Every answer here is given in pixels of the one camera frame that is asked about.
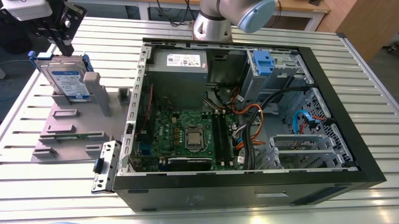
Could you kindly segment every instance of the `hard drive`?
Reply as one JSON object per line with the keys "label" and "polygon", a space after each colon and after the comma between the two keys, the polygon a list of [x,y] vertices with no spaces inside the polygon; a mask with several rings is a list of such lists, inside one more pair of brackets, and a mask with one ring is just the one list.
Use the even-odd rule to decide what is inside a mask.
{"label": "hard drive", "polygon": [[90,58],[57,56],[53,53],[30,52],[30,59],[55,88],[55,95],[66,95],[71,102],[90,101],[91,91],[83,82],[86,72],[94,71]]}

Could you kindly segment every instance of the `blue drive bay latch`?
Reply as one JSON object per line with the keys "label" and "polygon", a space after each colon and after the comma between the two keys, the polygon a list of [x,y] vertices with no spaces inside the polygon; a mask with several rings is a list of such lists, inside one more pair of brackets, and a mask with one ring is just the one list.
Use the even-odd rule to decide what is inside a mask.
{"label": "blue drive bay latch", "polygon": [[270,52],[267,50],[254,50],[254,60],[259,75],[271,75],[275,69],[275,60],[270,56]]}

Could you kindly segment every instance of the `cpu socket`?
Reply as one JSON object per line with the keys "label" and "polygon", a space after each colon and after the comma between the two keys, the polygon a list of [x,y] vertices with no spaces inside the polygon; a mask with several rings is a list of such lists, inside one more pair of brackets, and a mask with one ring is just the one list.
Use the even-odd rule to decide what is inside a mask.
{"label": "cpu socket", "polygon": [[198,153],[205,148],[205,131],[202,127],[190,127],[186,129],[186,148]]}

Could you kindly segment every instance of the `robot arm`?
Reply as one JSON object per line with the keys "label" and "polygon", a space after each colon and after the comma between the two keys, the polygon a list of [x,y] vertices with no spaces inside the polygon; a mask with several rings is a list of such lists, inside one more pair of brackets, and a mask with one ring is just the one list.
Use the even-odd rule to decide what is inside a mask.
{"label": "robot arm", "polygon": [[65,56],[74,53],[73,39],[87,10],[63,0],[3,0],[0,20],[17,23],[58,45]]}
{"label": "robot arm", "polygon": [[275,11],[275,0],[202,0],[194,24],[197,39],[229,41],[231,23],[246,33],[257,32]]}

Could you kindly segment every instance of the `hard drive label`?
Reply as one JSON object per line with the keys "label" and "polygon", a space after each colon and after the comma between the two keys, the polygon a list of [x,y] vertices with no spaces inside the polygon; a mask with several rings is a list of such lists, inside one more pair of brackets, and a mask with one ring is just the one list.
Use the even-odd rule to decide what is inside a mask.
{"label": "hard drive label", "polygon": [[90,93],[85,83],[81,82],[79,71],[53,71],[55,82],[63,89],[65,94],[73,99],[89,98]]}

